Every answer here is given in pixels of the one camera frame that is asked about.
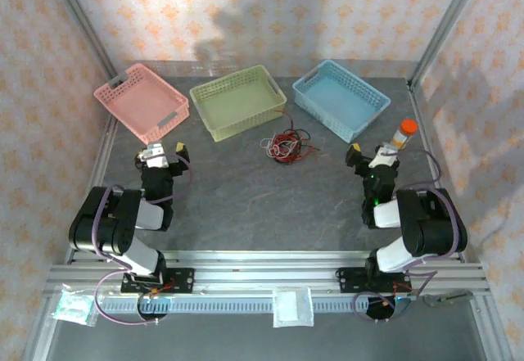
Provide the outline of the orange capped bottle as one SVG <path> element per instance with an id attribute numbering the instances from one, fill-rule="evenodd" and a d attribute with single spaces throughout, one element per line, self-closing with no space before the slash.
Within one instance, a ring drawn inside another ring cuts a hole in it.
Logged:
<path id="1" fill-rule="evenodd" d="M 418 131 L 418 123 L 412 119 L 402 120 L 398 129 L 391 138 L 391 145 L 398 150 L 404 148 L 409 139 Z"/>

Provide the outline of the blue plastic basket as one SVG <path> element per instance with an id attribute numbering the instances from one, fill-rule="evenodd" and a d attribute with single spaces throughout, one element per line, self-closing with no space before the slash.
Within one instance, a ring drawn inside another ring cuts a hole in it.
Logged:
<path id="1" fill-rule="evenodd" d="M 292 88 L 295 104 L 344 142 L 354 141 L 391 99 L 332 60 L 325 60 Z"/>

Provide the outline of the pink plastic basket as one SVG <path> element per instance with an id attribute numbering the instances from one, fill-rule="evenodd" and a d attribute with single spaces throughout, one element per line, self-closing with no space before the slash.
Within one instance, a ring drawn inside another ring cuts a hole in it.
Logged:
<path id="1" fill-rule="evenodd" d="M 141 63 L 97 88 L 93 96 L 145 144 L 161 140 L 189 116 L 188 99 Z"/>

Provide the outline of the green plastic basket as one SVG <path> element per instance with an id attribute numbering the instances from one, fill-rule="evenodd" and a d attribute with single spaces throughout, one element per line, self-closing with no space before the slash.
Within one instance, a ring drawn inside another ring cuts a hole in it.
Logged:
<path id="1" fill-rule="evenodd" d="M 282 89 L 262 65 L 191 88 L 190 97 L 215 142 L 282 116 L 287 104 Z"/>

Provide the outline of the clear bag with green contents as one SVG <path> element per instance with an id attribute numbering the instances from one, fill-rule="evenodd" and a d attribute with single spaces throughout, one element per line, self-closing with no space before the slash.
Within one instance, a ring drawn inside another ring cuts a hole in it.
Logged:
<path id="1" fill-rule="evenodd" d="M 98 311 L 92 288 L 73 287 L 63 283 L 57 289 L 51 316 L 58 321 L 94 327 Z"/>

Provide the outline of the clear bag with white pad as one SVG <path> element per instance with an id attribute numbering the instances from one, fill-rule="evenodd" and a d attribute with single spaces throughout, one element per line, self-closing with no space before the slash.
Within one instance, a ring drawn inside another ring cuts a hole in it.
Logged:
<path id="1" fill-rule="evenodd" d="M 272 294 L 273 328 L 312 327 L 314 307 L 309 287 L 278 287 Z"/>

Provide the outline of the aluminium table side rail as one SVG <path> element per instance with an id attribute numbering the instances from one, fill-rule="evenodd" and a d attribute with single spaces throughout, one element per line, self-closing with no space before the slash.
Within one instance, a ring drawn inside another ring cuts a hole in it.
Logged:
<path id="1" fill-rule="evenodd" d="M 408 169 L 405 170 L 405 180 L 409 187 L 413 188 L 434 188 L 447 192 L 447 201 L 454 206 L 455 213 L 452 217 L 458 221 L 459 199 L 456 196 L 454 187 L 449 180 L 449 166 L 446 163 L 444 148 L 441 146 L 438 133 L 432 120 L 435 111 L 440 109 L 437 106 L 431 110 L 425 102 L 422 89 L 413 88 L 408 84 L 409 98 L 413 107 L 413 114 L 419 124 L 419 137 L 415 138 L 415 145 L 409 147 L 414 152 L 408 153 Z"/>
<path id="2" fill-rule="evenodd" d="M 113 115 L 109 115 L 99 144 L 91 178 L 88 182 L 87 192 L 92 187 L 102 184 L 117 130 L 118 120 Z"/>

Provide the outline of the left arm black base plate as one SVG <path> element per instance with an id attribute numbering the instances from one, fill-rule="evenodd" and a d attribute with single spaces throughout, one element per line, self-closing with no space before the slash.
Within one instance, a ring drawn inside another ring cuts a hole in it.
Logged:
<path id="1" fill-rule="evenodd" d="M 125 273 L 120 292 L 136 294 L 191 294 L 195 282 L 194 268 L 166 268 L 149 276 Z"/>

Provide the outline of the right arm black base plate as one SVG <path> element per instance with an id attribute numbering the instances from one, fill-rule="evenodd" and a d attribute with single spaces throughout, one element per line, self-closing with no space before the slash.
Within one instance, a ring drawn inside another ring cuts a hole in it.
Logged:
<path id="1" fill-rule="evenodd" d="M 410 278 L 402 273 L 369 273 L 364 267 L 342 267 L 335 276 L 341 293 L 408 293 L 413 290 Z"/>

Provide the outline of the aluminium mounting rail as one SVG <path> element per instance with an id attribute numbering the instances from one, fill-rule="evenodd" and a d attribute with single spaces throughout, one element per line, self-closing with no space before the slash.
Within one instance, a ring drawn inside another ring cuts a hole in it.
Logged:
<path id="1" fill-rule="evenodd" d="M 197 251 L 167 250 L 166 263 L 174 268 L 194 268 L 194 295 L 211 297 L 268 296 L 277 287 L 309 287 L 314 296 L 334 296 L 339 291 L 335 272 L 341 267 L 362 267 L 364 251 Z M 464 263 L 457 255 L 427 261 L 411 269 L 418 288 L 423 273 L 436 272 L 427 294 L 469 290 L 487 295 L 490 287 L 479 263 Z"/>

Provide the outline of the aluminium frame post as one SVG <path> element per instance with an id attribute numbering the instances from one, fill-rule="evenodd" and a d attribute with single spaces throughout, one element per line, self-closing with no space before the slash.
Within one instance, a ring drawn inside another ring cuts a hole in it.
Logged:
<path id="1" fill-rule="evenodd" d="M 449 36 L 450 31 L 458 20 L 462 10 L 465 8 L 468 0 L 451 0 L 444 15 L 440 19 L 434 34 L 431 37 L 424 53 L 417 66 L 415 67 L 411 77 L 407 80 L 409 90 L 414 93 L 422 82 L 422 78 L 427 72 L 427 69 L 435 59 L 441 46 Z"/>
<path id="2" fill-rule="evenodd" d="M 106 79 L 111 80 L 115 78 L 118 75 L 118 71 L 108 56 L 102 41 L 99 39 L 99 36 L 97 35 L 91 20 L 88 18 L 87 13 L 83 9 L 79 0 L 63 0 L 63 2 L 68 8 L 70 14 L 73 16 L 77 26 L 93 51 L 93 54 L 100 64 Z"/>

